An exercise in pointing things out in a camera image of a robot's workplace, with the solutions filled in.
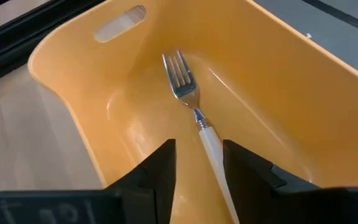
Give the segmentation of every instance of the orange container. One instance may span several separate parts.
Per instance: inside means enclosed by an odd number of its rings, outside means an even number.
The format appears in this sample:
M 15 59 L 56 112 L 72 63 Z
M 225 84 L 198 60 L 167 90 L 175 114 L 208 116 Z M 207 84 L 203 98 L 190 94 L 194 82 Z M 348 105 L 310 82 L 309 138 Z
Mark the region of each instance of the orange container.
M 107 42 L 105 23 L 144 20 Z M 172 223 L 230 223 L 191 110 L 161 53 L 181 49 L 200 107 L 231 139 L 322 187 L 358 185 L 358 71 L 248 0 L 110 0 L 49 34 L 29 62 L 67 105 L 106 186 L 177 139 Z

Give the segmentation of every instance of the metal fork head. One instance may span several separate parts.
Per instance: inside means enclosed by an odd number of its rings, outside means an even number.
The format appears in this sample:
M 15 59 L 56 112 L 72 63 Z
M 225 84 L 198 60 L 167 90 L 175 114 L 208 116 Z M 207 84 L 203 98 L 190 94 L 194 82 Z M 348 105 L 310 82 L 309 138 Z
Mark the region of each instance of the metal fork head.
M 198 107 L 198 87 L 180 50 L 162 54 L 165 71 L 175 97 L 190 108 Z

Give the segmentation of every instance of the handle cutout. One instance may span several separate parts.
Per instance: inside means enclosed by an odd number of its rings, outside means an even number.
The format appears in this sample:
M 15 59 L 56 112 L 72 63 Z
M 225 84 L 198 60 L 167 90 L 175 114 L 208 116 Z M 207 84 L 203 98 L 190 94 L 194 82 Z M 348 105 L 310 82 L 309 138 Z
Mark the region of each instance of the handle cutout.
M 135 6 L 100 27 L 94 33 L 94 38 L 99 42 L 105 43 L 142 22 L 145 16 L 146 8 L 144 6 Z

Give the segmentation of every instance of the white fork handle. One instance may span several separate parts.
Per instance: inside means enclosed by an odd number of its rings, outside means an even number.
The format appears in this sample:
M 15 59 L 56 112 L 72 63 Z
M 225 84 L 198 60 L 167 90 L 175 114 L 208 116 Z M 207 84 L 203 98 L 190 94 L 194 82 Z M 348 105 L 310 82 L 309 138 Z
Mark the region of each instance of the white fork handle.
M 231 217 L 235 224 L 240 224 L 239 218 L 234 208 L 233 200 L 230 196 L 229 187 L 227 186 L 226 176 L 223 169 L 223 147 L 221 140 L 218 138 L 213 127 L 202 129 L 200 138 L 203 142 L 206 154 L 208 155 L 209 162 L 214 170 L 216 179 L 218 180 L 219 187 L 223 193 L 226 205 L 230 211 Z

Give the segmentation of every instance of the fork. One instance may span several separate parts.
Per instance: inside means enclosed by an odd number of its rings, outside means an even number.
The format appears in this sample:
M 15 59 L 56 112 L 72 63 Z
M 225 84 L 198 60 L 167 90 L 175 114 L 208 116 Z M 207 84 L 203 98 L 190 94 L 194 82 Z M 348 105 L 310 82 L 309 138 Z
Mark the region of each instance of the fork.
M 181 103 L 190 107 L 195 115 L 199 135 L 208 155 L 209 162 L 218 180 L 226 205 L 229 208 L 234 223 L 238 224 L 236 209 L 230 196 L 223 168 L 223 147 L 214 128 L 198 108 L 198 86 L 180 50 L 172 54 L 162 54 L 165 71 L 175 97 Z

